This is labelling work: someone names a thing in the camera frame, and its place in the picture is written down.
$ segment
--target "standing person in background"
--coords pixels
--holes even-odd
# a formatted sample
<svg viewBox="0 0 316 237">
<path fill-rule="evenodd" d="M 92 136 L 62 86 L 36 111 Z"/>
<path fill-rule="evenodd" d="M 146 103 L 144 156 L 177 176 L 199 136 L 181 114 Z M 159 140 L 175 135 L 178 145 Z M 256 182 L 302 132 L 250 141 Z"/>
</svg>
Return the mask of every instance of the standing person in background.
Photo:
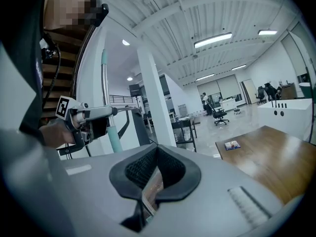
<svg viewBox="0 0 316 237">
<path fill-rule="evenodd" d="M 212 112 L 211 112 L 210 106 L 208 105 L 208 97 L 206 96 L 205 92 L 203 93 L 203 101 L 204 101 L 204 107 L 206 109 L 207 115 L 209 116 L 212 114 Z"/>
</svg>

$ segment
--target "black railing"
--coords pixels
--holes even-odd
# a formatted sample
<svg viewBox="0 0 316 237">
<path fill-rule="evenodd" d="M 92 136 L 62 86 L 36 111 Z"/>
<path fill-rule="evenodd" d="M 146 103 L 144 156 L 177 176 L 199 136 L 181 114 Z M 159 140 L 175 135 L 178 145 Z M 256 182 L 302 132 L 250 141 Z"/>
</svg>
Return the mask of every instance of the black railing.
<svg viewBox="0 0 316 237">
<path fill-rule="evenodd" d="M 110 103 L 133 103 L 133 98 L 129 96 L 110 95 Z"/>
</svg>

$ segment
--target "teal tube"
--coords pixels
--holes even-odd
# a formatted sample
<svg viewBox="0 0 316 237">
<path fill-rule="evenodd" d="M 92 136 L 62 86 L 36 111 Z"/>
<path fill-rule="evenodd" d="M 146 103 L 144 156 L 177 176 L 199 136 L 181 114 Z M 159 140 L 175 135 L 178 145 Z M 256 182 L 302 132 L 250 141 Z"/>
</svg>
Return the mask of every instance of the teal tube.
<svg viewBox="0 0 316 237">
<path fill-rule="evenodd" d="M 108 56 L 107 56 L 107 53 L 105 51 L 105 49 L 103 49 L 102 51 L 102 57 L 101 57 L 101 65 L 102 64 L 106 64 L 108 61 Z"/>
<path fill-rule="evenodd" d="M 119 141 L 118 131 L 116 126 L 110 126 L 107 128 L 111 146 L 114 153 L 122 152 L 122 145 Z"/>
</svg>

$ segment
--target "roller shade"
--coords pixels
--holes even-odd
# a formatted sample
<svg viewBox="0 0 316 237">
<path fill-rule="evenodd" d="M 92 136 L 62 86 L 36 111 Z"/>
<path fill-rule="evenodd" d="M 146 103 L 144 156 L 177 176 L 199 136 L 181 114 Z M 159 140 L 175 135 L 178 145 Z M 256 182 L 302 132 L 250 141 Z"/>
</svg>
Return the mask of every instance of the roller shade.
<svg viewBox="0 0 316 237">
<path fill-rule="evenodd" d="M 210 81 L 208 83 L 201 84 L 197 87 L 197 89 L 200 95 L 205 92 L 207 96 L 220 92 L 216 81 Z"/>
<path fill-rule="evenodd" d="M 284 39 L 282 39 L 281 43 L 284 46 L 288 56 L 290 57 L 290 60 L 293 64 L 296 75 L 300 76 L 300 75 L 306 74 L 304 60 L 293 38 L 290 36 L 290 34 L 287 35 Z"/>
<path fill-rule="evenodd" d="M 239 86 L 235 76 L 229 76 L 217 80 L 222 97 L 228 98 L 240 94 Z"/>
</svg>

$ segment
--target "metal rod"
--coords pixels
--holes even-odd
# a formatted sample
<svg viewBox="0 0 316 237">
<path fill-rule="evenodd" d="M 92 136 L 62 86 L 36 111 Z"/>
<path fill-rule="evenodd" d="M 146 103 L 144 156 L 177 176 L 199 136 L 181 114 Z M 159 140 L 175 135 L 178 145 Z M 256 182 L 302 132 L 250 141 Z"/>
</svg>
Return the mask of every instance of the metal rod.
<svg viewBox="0 0 316 237">
<path fill-rule="evenodd" d="M 101 64 L 101 84 L 102 84 L 102 99 L 103 105 L 110 105 L 109 87 L 108 87 L 108 73 L 107 65 Z M 113 116 L 109 116 L 110 126 L 114 126 Z"/>
</svg>

